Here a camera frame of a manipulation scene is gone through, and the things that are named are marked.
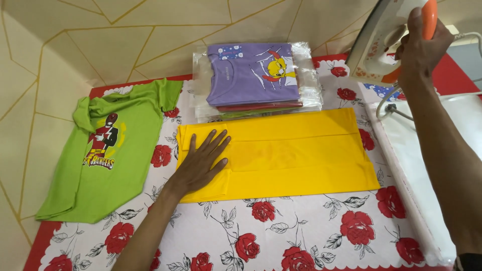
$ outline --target human hand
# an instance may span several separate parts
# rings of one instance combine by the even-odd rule
[[[196,135],[193,134],[186,158],[166,182],[162,191],[174,193],[180,200],[188,192],[206,186],[228,163],[228,159],[223,158],[211,169],[216,158],[221,155],[231,140],[228,136],[221,145],[219,144],[227,133],[224,130],[211,142],[216,135],[216,130],[212,130],[197,150]]]
[[[400,59],[402,62],[398,83],[405,91],[411,88],[410,84],[418,83],[420,79],[431,79],[433,69],[454,41],[454,36],[440,20],[437,21],[433,38],[423,39],[421,8],[412,10],[407,26],[409,34],[401,39],[402,45],[395,53],[395,60]]]

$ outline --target yellow wall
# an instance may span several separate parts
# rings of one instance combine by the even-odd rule
[[[20,270],[71,113],[92,86],[188,74],[197,45],[352,42],[376,0],[0,0],[0,262]],[[480,0],[441,0],[440,18],[482,32]]]

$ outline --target red ranger graphic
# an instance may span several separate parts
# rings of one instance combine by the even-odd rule
[[[94,159],[94,156],[98,158],[103,158],[107,148],[112,147],[116,144],[117,134],[119,130],[117,128],[114,128],[113,125],[116,122],[117,117],[118,116],[116,113],[111,113],[110,115],[108,115],[106,118],[106,125],[98,128],[95,131],[95,134],[91,134],[89,136],[89,141],[87,142],[87,144],[93,141],[92,148],[85,156],[83,165],[87,163],[89,166],[91,166],[94,165],[94,162],[96,161],[102,161],[102,165],[104,164],[104,159]]]

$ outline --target table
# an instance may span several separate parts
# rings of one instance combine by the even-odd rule
[[[447,270],[425,265],[366,115],[365,97],[370,102],[381,100],[387,90],[366,88],[349,79],[345,59],[344,54],[313,59],[323,88],[323,109],[354,108],[363,146],[382,188],[180,204],[153,257],[151,271]],[[448,55],[433,77],[441,94],[478,91]],[[143,193],[97,224],[42,222],[25,271],[112,267],[175,171],[177,126],[195,123],[189,107],[192,75],[168,79],[183,80],[183,89],[176,109],[164,114]],[[127,92],[125,86],[150,81],[95,88],[90,97]]]

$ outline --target cartoon bird print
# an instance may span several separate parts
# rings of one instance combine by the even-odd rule
[[[268,73],[272,76],[263,75],[263,78],[271,81],[276,82],[282,77],[296,77],[295,72],[288,72],[286,73],[286,64],[284,59],[280,57],[280,55],[275,51],[268,51],[268,53],[272,54],[274,60],[268,64]]]

